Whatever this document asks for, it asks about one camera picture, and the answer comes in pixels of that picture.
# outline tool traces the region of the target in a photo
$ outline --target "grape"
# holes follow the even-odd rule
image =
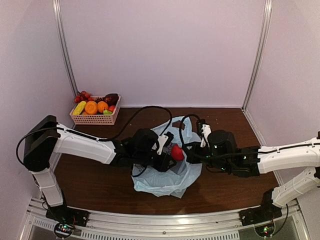
[[[76,96],[74,98],[74,102],[77,104],[77,103],[80,103],[80,97],[79,96]]]

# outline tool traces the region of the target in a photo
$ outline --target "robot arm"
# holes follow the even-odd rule
[[[198,148],[195,143],[192,147],[210,148],[213,157],[208,160],[193,157],[189,161],[198,160],[229,174],[251,177],[275,170],[307,167],[286,184],[265,192],[260,207],[241,211],[243,226],[281,217],[281,208],[287,203],[320,185],[320,136],[290,145],[237,148],[231,132],[211,132],[210,126],[204,124],[201,133]]]
[[[152,166],[165,172],[176,165],[170,154],[163,152],[173,139],[170,132],[158,136],[152,130],[138,129],[133,137],[122,141],[99,138],[75,131],[47,116],[25,138],[23,165],[32,173],[48,206],[47,217],[62,223],[85,226],[88,212],[67,207],[63,191],[50,168],[52,153],[75,155],[114,167],[133,164]]]

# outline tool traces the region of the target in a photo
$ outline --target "tomato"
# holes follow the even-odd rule
[[[116,106],[115,106],[115,105],[112,105],[112,106],[110,106],[110,107],[108,108],[108,110],[109,110],[110,112],[114,112],[115,108],[116,108]]]

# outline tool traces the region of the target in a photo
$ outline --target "metal frame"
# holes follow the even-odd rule
[[[267,42],[267,36],[269,32],[269,26],[271,21],[271,13],[272,13],[272,0],[265,0],[265,6],[264,6],[264,13],[263,13],[263,19],[262,19],[262,27],[261,27],[261,33],[260,33],[260,39],[258,44],[258,49],[256,51],[255,61],[253,65],[253,70],[251,74],[251,79],[249,82],[248,90],[245,95],[244,103],[242,106],[242,109],[245,111],[248,107],[257,77],[258,72],[260,69],[261,61],[262,61],[262,55],[263,51]]]
[[[63,62],[69,78],[72,93],[76,97],[78,95],[78,88],[75,81],[75,76],[72,70],[70,56],[67,48],[67,41],[66,41],[65,30],[64,30],[62,15],[61,15],[61,9],[60,9],[60,0],[53,0],[52,3],[53,3],[53,10],[54,10],[54,16],[55,16],[55,21],[57,25],[59,40],[60,40],[60,46],[62,50]]]
[[[43,200],[32,198],[28,206],[25,225],[21,231],[20,240],[29,239],[32,226],[52,230],[54,220],[46,218],[46,210],[42,207]],[[289,216],[294,217],[296,230],[301,240],[308,240],[309,235],[296,200],[289,204]],[[211,239],[220,236],[225,239],[238,239],[238,231],[252,228],[253,225],[243,227],[239,219],[239,210],[183,214],[183,215],[132,215],[89,210],[87,227],[77,226],[74,237],[80,239],[126,239],[126,240],[184,240]],[[282,210],[285,218],[287,209]]]

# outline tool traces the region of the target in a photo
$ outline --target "orange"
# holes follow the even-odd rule
[[[98,102],[98,111],[103,114],[104,110],[108,110],[109,106],[105,101]]]
[[[89,115],[94,115],[98,112],[98,104],[95,101],[88,101],[84,107],[84,110]]]

